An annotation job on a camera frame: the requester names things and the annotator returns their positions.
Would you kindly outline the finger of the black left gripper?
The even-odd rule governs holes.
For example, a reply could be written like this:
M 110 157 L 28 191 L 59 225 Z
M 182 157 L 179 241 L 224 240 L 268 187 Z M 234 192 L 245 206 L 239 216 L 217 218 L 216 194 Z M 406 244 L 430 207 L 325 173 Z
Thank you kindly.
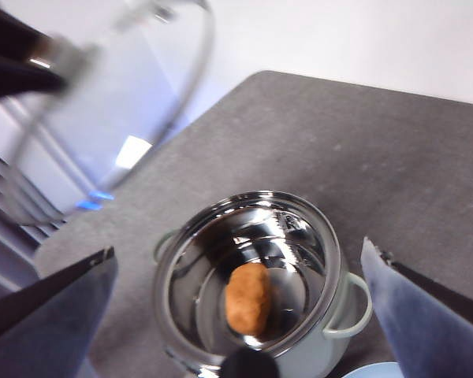
M 0 57 L 0 98 L 24 92 L 52 92 L 65 87 L 65 80 L 51 71 Z
M 51 60 L 56 41 L 0 8 L 0 61 Z

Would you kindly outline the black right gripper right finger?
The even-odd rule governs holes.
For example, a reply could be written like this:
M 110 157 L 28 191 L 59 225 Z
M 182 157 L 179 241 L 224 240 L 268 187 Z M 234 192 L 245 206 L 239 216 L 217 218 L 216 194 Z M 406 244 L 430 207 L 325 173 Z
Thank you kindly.
M 473 377 L 473 299 L 364 238 L 361 265 L 379 324 L 405 377 Z

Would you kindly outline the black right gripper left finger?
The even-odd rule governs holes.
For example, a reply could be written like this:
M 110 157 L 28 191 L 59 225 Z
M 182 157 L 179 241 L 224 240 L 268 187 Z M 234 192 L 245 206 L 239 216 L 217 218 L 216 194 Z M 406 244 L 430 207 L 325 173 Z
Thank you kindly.
M 96 377 L 88 353 L 116 276 L 107 247 L 0 298 L 0 377 Z

